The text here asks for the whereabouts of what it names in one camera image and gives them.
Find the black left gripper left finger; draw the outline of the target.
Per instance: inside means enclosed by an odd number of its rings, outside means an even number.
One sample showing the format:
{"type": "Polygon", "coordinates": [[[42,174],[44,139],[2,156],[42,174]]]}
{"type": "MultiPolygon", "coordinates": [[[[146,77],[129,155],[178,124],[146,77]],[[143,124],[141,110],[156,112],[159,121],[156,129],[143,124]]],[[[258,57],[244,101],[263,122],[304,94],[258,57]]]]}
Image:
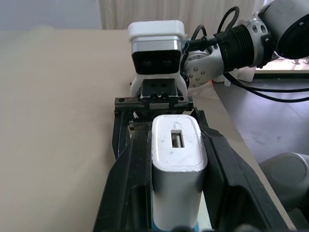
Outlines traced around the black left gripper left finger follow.
{"type": "Polygon", "coordinates": [[[152,228],[151,171],[150,130],[138,130],[108,174],[93,232],[152,228]]]}

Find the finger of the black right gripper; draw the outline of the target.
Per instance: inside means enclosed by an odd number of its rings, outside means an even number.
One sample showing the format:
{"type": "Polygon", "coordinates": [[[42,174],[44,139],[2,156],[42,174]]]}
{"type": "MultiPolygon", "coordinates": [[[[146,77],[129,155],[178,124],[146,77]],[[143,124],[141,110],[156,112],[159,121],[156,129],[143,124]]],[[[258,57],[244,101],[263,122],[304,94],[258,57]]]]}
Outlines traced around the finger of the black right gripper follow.
{"type": "Polygon", "coordinates": [[[196,119],[199,126],[208,127],[208,122],[203,110],[194,109],[193,118],[196,119]]]}
{"type": "Polygon", "coordinates": [[[115,111],[114,113],[112,148],[116,160],[123,153],[130,141],[128,125],[131,118],[132,113],[129,112],[115,111]]]}

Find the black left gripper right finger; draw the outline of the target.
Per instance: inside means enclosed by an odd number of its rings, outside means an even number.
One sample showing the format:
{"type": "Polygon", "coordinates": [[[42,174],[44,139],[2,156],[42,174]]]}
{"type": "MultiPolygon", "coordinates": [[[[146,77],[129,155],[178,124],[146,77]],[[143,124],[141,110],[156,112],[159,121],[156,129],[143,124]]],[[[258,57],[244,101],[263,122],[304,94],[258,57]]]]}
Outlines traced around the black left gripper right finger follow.
{"type": "Polygon", "coordinates": [[[208,164],[203,182],[215,232],[288,232],[294,225],[268,185],[218,131],[201,126],[208,164]]]}

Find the white USB charger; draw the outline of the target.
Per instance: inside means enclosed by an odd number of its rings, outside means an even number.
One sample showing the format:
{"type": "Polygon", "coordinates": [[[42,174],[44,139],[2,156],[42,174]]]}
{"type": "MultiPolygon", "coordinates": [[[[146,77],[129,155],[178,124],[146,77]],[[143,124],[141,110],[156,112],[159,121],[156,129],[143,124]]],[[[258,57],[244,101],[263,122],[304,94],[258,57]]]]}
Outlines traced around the white USB charger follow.
{"type": "Polygon", "coordinates": [[[162,231],[197,224],[208,158],[197,120],[161,115],[152,123],[153,221],[162,231]]]}

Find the silver robot body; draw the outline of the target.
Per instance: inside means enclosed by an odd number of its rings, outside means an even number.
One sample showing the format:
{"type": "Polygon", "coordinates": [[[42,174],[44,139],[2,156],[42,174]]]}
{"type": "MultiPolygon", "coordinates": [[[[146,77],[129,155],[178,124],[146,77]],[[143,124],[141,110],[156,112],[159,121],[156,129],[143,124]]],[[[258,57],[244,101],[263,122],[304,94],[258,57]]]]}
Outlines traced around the silver robot body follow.
{"type": "Polygon", "coordinates": [[[285,152],[259,166],[295,227],[309,231],[309,155],[285,152]]]}

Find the white crumpled object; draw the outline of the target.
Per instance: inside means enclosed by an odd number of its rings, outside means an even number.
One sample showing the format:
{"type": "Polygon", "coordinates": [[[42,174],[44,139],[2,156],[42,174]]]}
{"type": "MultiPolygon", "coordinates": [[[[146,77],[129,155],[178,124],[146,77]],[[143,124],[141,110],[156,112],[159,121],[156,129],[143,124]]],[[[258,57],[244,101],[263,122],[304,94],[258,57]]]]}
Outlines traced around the white crumpled object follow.
{"type": "MultiPolygon", "coordinates": [[[[249,67],[244,67],[241,69],[234,69],[233,71],[230,72],[230,74],[240,80],[240,81],[245,81],[245,82],[252,82],[253,77],[255,74],[255,67],[254,68],[249,68],[249,67]]],[[[231,85],[231,82],[228,81],[223,75],[213,79],[213,83],[223,83],[225,86],[229,87],[231,85]]]]}

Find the white curtain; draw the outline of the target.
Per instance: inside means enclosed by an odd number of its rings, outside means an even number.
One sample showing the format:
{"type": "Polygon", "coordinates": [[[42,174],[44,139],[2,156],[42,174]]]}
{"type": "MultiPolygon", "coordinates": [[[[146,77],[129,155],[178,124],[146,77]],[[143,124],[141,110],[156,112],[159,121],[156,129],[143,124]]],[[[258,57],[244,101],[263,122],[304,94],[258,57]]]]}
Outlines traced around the white curtain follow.
{"type": "Polygon", "coordinates": [[[206,31],[217,31],[231,7],[240,8],[240,19],[247,19],[268,0],[98,0],[103,29],[127,29],[132,22],[180,20],[185,31],[193,33],[202,24],[206,31]]]}

